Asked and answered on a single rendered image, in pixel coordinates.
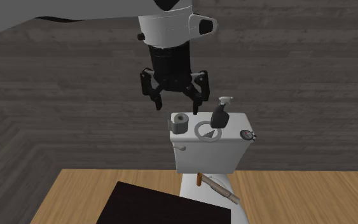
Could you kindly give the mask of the round silver stopwatch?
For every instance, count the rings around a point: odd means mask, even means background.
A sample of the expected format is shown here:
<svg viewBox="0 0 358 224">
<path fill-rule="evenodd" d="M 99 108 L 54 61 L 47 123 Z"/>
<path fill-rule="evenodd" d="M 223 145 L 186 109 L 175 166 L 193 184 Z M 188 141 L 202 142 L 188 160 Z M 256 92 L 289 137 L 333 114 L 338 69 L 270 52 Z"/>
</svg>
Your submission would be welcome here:
<svg viewBox="0 0 358 224">
<path fill-rule="evenodd" d="M 240 137 L 246 141 L 255 141 L 257 135 L 255 135 L 254 131 L 251 130 L 241 130 Z"/>
</svg>

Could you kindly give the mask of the wooden hammer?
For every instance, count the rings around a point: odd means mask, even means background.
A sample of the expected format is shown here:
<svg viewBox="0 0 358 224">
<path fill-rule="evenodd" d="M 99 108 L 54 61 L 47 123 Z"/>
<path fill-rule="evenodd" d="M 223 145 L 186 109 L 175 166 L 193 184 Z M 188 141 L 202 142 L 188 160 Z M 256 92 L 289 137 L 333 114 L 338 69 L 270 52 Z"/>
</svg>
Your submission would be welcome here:
<svg viewBox="0 0 358 224">
<path fill-rule="evenodd" d="M 196 185 L 201 186 L 202 182 L 209 185 L 215 192 L 217 192 L 218 194 L 222 195 L 223 197 L 229 199 L 234 204 L 240 203 L 240 199 L 234 193 L 230 192 L 229 190 L 225 189 L 223 186 L 219 185 L 212 179 L 208 178 L 206 175 L 199 172 L 196 174 Z"/>
</svg>

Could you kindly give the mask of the black spray bottle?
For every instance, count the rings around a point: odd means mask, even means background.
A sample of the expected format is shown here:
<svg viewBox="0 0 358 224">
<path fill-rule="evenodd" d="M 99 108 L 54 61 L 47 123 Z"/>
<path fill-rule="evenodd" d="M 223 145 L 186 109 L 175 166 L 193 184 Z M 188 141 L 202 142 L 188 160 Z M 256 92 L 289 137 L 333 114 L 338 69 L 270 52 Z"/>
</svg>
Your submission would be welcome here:
<svg viewBox="0 0 358 224">
<path fill-rule="evenodd" d="M 233 97 L 229 96 L 222 96 L 219 98 L 219 104 L 213 111 L 210 119 L 210 126 L 213 129 L 223 129 L 227 126 L 230 116 L 224 108 L 232 99 Z"/>
</svg>

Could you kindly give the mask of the grey toilet paper roll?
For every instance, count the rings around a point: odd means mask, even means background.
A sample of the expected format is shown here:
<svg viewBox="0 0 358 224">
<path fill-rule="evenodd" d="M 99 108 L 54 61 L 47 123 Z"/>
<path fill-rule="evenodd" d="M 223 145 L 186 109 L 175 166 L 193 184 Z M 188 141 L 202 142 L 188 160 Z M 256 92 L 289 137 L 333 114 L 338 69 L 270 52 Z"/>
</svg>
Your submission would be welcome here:
<svg viewBox="0 0 358 224">
<path fill-rule="evenodd" d="M 184 113 L 178 113 L 173 120 L 168 120 L 167 125 L 171 133 L 178 135 L 188 131 L 189 117 Z"/>
</svg>

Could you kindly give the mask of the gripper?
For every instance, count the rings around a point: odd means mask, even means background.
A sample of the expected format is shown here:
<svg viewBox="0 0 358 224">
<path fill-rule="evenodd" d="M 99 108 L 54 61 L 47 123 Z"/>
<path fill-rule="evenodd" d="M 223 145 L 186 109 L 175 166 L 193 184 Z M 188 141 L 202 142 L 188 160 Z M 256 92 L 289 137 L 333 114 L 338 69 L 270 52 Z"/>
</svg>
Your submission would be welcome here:
<svg viewBox="0 0 358 224">
<path fill-rule="evenodd" d="M 162 90 L 183 92 L 193 101 L 193 114 L 197 115 L 199 107 L 209 100 L 209 74 L 206 70 L 191 73 L 189 41 L 170 48 L 148 47 L 153 70 L 144 68 L 140 73 L 142 94 L 149 96 L 159 111 L 162 108 Z M 151 84 L 153 71 L 158 83 L 156 88 Z"/>
</svg>

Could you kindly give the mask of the grey round plate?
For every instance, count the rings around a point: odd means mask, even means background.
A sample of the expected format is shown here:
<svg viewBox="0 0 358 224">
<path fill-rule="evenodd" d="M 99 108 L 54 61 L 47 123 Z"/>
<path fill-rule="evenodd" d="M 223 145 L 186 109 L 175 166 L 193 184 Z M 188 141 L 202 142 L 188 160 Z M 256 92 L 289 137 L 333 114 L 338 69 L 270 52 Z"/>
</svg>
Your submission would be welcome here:
<svg viewBox="0 0 358 224">
<path fill-rule="evenodd" d="M 196 135 L 196 137 L 200 140 L 200 141 L 203 141 L 203 142 L 206 142 L 206 143 L 213 143 L 213 142 L 216 142 L 218 140 L 220 140 L 222 134 L 223 134 L 223 131 L 221 129 L 213 129 L 213 130 L 216 130 L 217 131 L 217 135 L 216 137 L 214 138 L 204 138 L 199 129 L 202 125 L 210 125 L 210 121 L 201 121 L 201 122 L 198 122 L 196 125 L 195 125 L 195 128 L 194 128 L 194 133 Z"/>
</svg>

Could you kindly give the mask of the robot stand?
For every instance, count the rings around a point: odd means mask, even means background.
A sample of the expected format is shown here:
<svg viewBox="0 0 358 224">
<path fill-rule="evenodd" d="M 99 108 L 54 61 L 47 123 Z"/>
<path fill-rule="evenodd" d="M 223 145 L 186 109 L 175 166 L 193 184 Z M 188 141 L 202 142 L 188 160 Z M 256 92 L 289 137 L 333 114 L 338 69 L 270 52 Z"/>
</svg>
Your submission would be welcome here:
<svg viewBox="0 0 358 224">
<path fill-rule="evenodd" d="M 231 224 L 231 210 L 119 181 L 96 224 Z"/>
</svg>

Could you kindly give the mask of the white toilet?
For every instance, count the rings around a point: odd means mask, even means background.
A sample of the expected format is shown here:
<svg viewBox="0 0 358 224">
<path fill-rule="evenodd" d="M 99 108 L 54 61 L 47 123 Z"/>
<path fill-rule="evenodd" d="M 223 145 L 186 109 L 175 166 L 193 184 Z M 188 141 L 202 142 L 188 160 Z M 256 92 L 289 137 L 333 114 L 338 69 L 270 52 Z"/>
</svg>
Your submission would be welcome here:
<svg viewBox="0 0 358 224">
<path fill-rule="evenodd" d="M 172 113 L 170 120 L 178 113 Z M 246 141 L 240 137 L 241 130 L 253 131 L 247 115 L 230 113 L 230 119 L 220 140 L 213 143 L 200 141 L 194 128 L 198 122 L 210 121 L 211 112 L 184 113 L 189 117 L 188 131 L 175 135 L 170 131 L 170 141 L 174 149 L 176 171 L 182 174 L 180 196 L 200 202 L 225 207 L 231 210 L 231 224 L 249 224 L 247 215 L 241 204 L 234 204 L 229 199 L 215 192 L 209 185 L 202 182 L 196 185 L 196 174 L 201 172 L 225 189 L 234 193 L 228 178 L 234 173 L 247 148 L 254 141 Z M 212 131 L 210 125 L 202 125 L 201 135 Z"/>
</svg>

